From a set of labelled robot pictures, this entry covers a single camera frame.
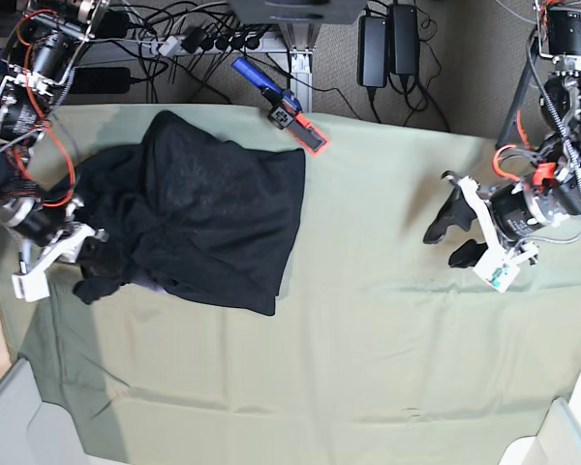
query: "power adapter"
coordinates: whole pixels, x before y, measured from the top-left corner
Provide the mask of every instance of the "power adapter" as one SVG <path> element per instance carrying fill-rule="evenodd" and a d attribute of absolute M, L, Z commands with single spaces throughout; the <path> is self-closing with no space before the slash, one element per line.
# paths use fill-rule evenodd
<path fill-rule="evenodd" d="M 126 94 L 138 82 L 142 80 L 133 78 L 129 68 L 77 68 L 69 93 Z"/>
<path fill-rule="evenodd" d="M 363 16 L 359 20 L 357 83 L 364 87 L 385 87 L 387 21 L 384 17 Z"/>
<path fill-rule="evenodd" d="M 199 49 L 200 44 L 202 44 L 202 42 L 207 38 L 208 35 L 204 29 L 201 27 L 195 27 L 183 40 L 181 46 L 184 50 L 187 50 L 188 53 L 196 53 L 196 50 Z"/>
<path fill-rule="evenodd" d="M 391 5 L 389 16 L 389 71 L 399 76 L 419 73 L 419 33 L 414 5 Z"/>

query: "red cable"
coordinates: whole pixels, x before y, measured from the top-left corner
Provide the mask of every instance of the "red cable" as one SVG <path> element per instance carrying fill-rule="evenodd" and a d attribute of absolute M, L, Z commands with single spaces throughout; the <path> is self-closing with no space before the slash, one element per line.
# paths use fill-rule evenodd
<path fill-rule="evenodd" d="M 532 150 L 532 145 L 530 144 L 530 140 L 527 138 L 527 133 L 523 129 L 523 125 L 521 124 L 521 110 L 519 109 L 516 112 L 516 130 L 519 132 L 519 137 L 521 141 L 525 144 L 525 147 L 529 150 Z"/>
<path fill-rule="evenodd" d="M 54 206 L 62 206 L 68 201 L 71 200 L 71 197 L 74 195 L 74 186 L 76 185 L 76 169 L 74 168 L 74 162 L 71 160 L 71 157 L 67 153 L 65 146 L 62 144 L 60 139 L 54 134 L 49 126 L 46 126 L 47 133 L 53 139 L 54 143 L 61 151 L 63 157 L 65 157 L 65 162 L 67 162 L 67 169 L 69 170 L 69 192 L 67 195 L 58 202 L 45 202 L 44 206 L 54 207 Z"/>
<path fill-rule="evenodd" d="M 53 15 L 56 15 L 56 12 L 54 10 L 50 10 L 49 8 L 43 8 L 41 10 L 36 10 L 28 15 L 24 15 L 21 17 L 21 19 L 17 22 L 17 24 L 15 25 L 15 33 L 17 35 L 17 39 L 25 46 L 30 47 L 32 46 L 32 44 L 24 41 L 21 37 L 21 31 L 19 30 L 19 28 L 21 27 L 21 24 L 23 24 L 24 21 L 27 21 L 28 19 L 30 19 L 33 16 L 37 16 L 40 15 L 41 13 L 51 13 Z"/>
<path fill-rule="evenodd" d="M 510 148 L 514 148 L 514 147 L 516 147 L 516 145 L 513 143 L 510 143 L 508 145 L 504 145 L 497 152 L 495 152 L 495 156 L 493 156 L 493 170 L 495 171 L 495 173 L 497 173 L 501 177 L 504 177 L 506 179 L 510 179 L 511 181 L 518 182 L 521 180 L 518 176 L 515 176 L 514 174 L 512 174 L 510 172 L 506 172 L 500 168 L 500 157 L 502 156 L 502 153 L 504 153 L 505 151 L 509 150 Z"/>

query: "metal frame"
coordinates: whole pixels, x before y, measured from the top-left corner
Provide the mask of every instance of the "metal frame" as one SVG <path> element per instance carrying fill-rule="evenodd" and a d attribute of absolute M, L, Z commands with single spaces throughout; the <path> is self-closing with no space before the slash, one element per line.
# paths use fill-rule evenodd
<path fill-rule="evenodd" d="M 284 70 L 291 73 L 290 90 L 297 97 L 306 112 L 312 111 L 312 73 L 313 50 L 319 32 L 320 24 L 280 24 L 280 31 L 270 31 L 262 36 L 260 46 L 251 53 L 267 53 Z M 125 42 L 122 44 L 131 53 L 138 53 L 138 44 Z M 213 47 L 205 54 L 222 53 Z M 145 58 L 157 56 L 153 50 L 143 48 Z M 187 56 L 185 50 L 174 56 Z M 114 44 L 95 44 L 82 57 L 80 65 L 99 65 L 118 61 L 132 61 L 135 58 Z"/>

